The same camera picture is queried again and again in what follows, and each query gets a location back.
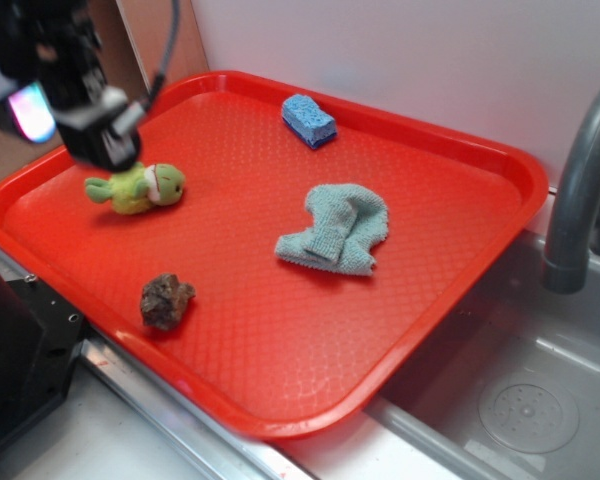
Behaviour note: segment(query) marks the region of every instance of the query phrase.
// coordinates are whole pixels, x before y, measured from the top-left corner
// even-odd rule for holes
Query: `white wall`
[[[600,0],[192,0],[209,66],[522,148],[556,184],[600,89]]]

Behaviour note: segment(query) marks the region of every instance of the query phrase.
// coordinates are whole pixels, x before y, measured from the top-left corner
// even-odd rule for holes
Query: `sink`
[[[539,283],[542,246],[517,238],[380,397],[497,477],[600,479],[600,258],[557,295]]]

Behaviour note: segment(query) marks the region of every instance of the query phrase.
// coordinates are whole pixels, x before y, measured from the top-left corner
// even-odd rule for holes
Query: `towel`
[[[376,261],[369,253],[387,238],[384,200],[355,184],[318,185],[305,202],[313,227],[283,235],[276,255],[305,267],[346,275],[371,275]]]

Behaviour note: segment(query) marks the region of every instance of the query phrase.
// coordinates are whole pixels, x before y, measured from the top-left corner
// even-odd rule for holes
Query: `sink drain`
[[[537,374],[514,373],[489,383],[478,407],[482,425],[502,445],[547,453],[578,430],[578,407],[561,385]]]

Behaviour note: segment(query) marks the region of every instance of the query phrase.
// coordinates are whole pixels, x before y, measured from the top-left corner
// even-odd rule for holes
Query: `green stuffed toy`
[[[147,168],[136,163],[109,180],[87,178],[87,196],[95,203],[111,200],[111,208],[122,215],[146,212],[156,205],[173,205],[184,190],[184,174],[173,165],[159,163]]]

